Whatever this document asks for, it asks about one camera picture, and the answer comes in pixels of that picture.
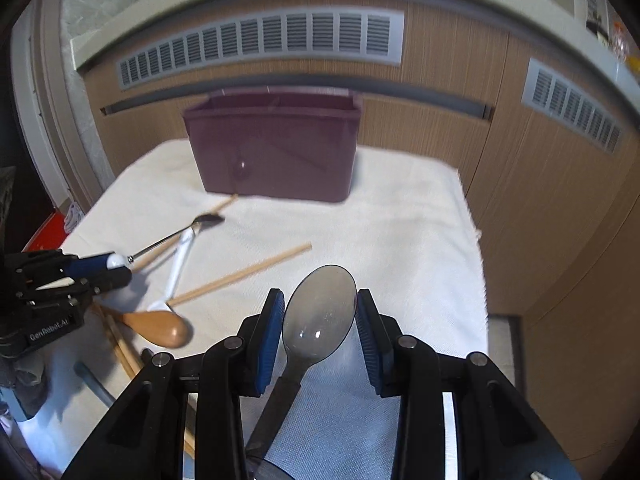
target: vent grille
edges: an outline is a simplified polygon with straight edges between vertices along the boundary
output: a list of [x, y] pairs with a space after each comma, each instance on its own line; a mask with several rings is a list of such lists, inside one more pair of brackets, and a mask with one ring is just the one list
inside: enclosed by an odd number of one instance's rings
[[202, 31], [204, 43], [204, 59], [218, 59], [218, 31], [215, 28], [207, 28]]
[[131, 82], [129, 79], [129, 69], [126, 61], [123, 61], [120, 64], [120, 78], [125, 85], [128, 85]]
[[359, 52], [362, 35], [362, 16], [359, 14], [340, 15], [340, 43], [343, 52]]
[[240, 34], [243, 54], [257, 54], [258, 47], [258, 20], [245, 20], [240, 22]]
[[156, 75], [160, 73], [160, 62], [158, 61], [158, 50], [156, 48], [152, 48], [147, 52], [149, 56], [149, 69], [151, 70], [151, 75]]
[[622, 132], [604, 107], [573, 82], [540, 63], [529, 60], [522, 103], [613, 153]]
[[200, 63], [202, 61], [199, 34], [194, 33], [187, 36], [187, 54], [189, 56], [189, 64]]
[[379, 54], [380, 56], [388, 54], [390, 25], [390, 20], [386, 16], [368, 16], [367, 54]]
[[129, 76], [132, 81], [137, 81], [138, 79], [140, 79], [138, 77], [138, 64], [136, 63], [135, 57], [129, 59]]
[[287, 48], [306, 50], [306, 14], [287, 14]]
[[222, 56], [231, 57], [238, 55], [238, 32], [235, 23], [227, 23], [220, 27], [222, 40]]
[[140, 79], [149, 77], [149, 68], [146, 65], [146, 52], [138, 54], [138, 68], [140, 69]]
[[169, 72], [174, 67], [171, 61], [171, 48], [168, 43], [160, 45], [160, 65], [163, 72]]
[[262, 19], [262, 44], [265, 52], [282, 50], [282, 20], [280, 16]]
[[150, 79], [243, 59], [316, 57], [400, 64], [404, 12], [369, 7], [296, 7], [207, 23], [119, 60], [122, 89]]
[[173, 40], [171, 42], [172, 49], [174, 51], [174, 65], [185, 66], [187, 59], [184, 57], [184, 38]]
[[313, 50], [332, 50], [334, 48], [334, 16], [330, 12], [318, 12], [313, 15]]

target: wooden chopstick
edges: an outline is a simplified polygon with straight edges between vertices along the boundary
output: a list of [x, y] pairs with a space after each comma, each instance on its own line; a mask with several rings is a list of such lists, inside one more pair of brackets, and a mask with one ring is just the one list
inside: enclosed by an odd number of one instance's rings
[[136, 374], [134, 373], [133, 368], [131, 368], [131, 366], [129, 365], [129, 362], [127, 361], [127, 359], [124, 357], [124, 354], [120, 349], [120, 346], [118, 346], [118, 342], [116, 341], [116, 338], [113, 335], [113, 332], [109, 328], [109, 325], [107, 323], [107, 318], [103, 310], [100, 308], [100, 306], [98, 306], [97, 303], [94, 303], [94, 310], [97, 312], [98, 316], [100, 317], [100, 320], [102, 321], [104, 333], [107, 336], [109, 343], [111, 343], [111, 347], [113, 348], [113, 353], [116, 355], [116, 359], [118, 360], [122, 368], [124, 368], [124, 371], [126, 372], [129, 379], [132, 379], [133, 377], [136, 376]]
[[[122, 332], [118, 329], [113, 317], [109, 314], [105, 314], [99, 304], [94, 303], [94, 306], [98, 316], [102, 319], [105, 334], [113, 346], [113, 352], [116, 355], [116, 358], [120, 362], [122, 368], [124, 368], [129, 379], [133, 380], [138, 372], [142, 370], [142, 361], [123, 338]], [[184, 428], [184, 450], [195, 460], [195, 437], [188, 428]]]
[[[237, 199], [238, 199], [238, 195], [232, 195], [229, 198], [227, 198], [227, 199], [223, 200], [222, 202], [220, 202], [219, 204], [216, 204], [215, 206], [213, 206], [213, 208], [210, 209], [209, 211], [207, 211], [207, 213], [208, 214], [212, 214], [212, 215], [214, 215], [216, 213], [219, 213], [225, 207], [227, 207], [227, 206], [231, 205], [233, 202], [235, 202]], [[140, 272], [140, 270], [142, 270], [145, 267], [149, 266], [161, 254], [165, 253], [170, 248], [172, 248], [175, 244], [177, 244], [178, 241], [180, 240], [180, 235], [181, 235], [181, 233], [169, 238], [164, 243], [158, 245], [158, 247], [156, 247], [155, 249], [149, 251], [147, 254], [144, 254], [139, 259], [135, 260], [133, 262], [132, 266], [131, 266], [131, 271], [132, 272]]]
[[173, 308], [174, 306], [178, 306], [181, 303], [194, 300], [195, 298], [199, 298], [200, 296], [207, 294], [208, 292], [212, 292], [224, 286], [231, 285], [231, 283], [244, 280], [245, 278], [251, 276], [252, 274], [256, 274], [257, 272], [267, 269], [268, 267], [273, 267], [274, 265], [279, 264], [284, 260], [288, 260], [289, 258], [292, 258], [294, 256], [297, 256], [300, 253], [304, 253], [305, 251], [308, 251], [311, 248], [312, 246], [310, 242], [306, 244], [302, 244], [298, 247], [294, 247], [293, 249], [289, 249], [288, 251], [284, 251], [283, 253], [276, 254], [271, 258], [267, 258], [262, 262], [249, 266], [245, 269], [238, 270], [231, 274], [228, 274], [223, 278], [207, 283], [206, 285], [190, 290], [189, 292], [185, 292], [180, 296], [175, 296], [174, 298], [168, 300], [166, 304]]

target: table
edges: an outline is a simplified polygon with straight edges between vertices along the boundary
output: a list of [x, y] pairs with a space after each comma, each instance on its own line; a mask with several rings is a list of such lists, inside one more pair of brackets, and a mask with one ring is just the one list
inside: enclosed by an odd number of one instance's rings
[[[80, 256], [131, 254], [188, 224], [225, 196], [204, 192], [187, 140], [166, 142], [127, 168], [63, 245]], [[316, 267], [348, 269], [372, 291], [379, 311], [394, 316], [438, 352], [487, 352], [486, 305], [478, 232], [455, 170], [428, 158], [359, 148], [350, 197], [341, 204], [242, 197], [226, 221], [198, 235], [178, 293], [311, 241], [314, 248], [247, 280], [177, 307], [193, 339], [176, 357], [204, 352], [260, 311], [271, 287], [288, 298]], [[145, 308], [162, 296], [170, 258], [136, 274], [106, 304]], [[159, 351], [128, 329], [137, 350]], [[50, 396], [20, 427], [34, 455], [62, 471], [106, 412], [74, 375], [82, 359], [117, 396], [128, 379], [116, 364], [97, 317], [45, 350]], [[274, 378], [284, 369], [282, 343]], [[245, 439], [268, 393], [242, 400]], [[352, 327], [331, 357], [311, 368], [267, 459], [298, 480], [388, 478], [398, 399], [375, 396]], [[452, 407], [446, 404], [447, 477], [456, 478]], [[296, 457], [305, 456], [300, 462]]]

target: clear plastic spoon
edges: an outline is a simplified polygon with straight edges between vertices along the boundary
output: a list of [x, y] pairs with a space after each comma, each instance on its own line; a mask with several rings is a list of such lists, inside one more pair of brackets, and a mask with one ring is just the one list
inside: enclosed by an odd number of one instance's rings
[[306, 371], [334, 353], [347, 337], [355, 316], [355, 299], [353, 277], [339, 266], [319, 267], [298, 285], [282, 326], [287, 365], [249, 437], [248, 456], [265, 457]]

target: red object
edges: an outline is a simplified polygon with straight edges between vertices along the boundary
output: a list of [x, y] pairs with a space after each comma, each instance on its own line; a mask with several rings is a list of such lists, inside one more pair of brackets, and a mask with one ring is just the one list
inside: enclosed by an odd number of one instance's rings
[[341, 202], [360, 123], [350, 94], [245, 91], [185, 110], [205, 190]]
[[43, 251], [58, 249], [65, 241], [65, 216], [56, 211], [52, 213], [29, 240], [24, 251]]

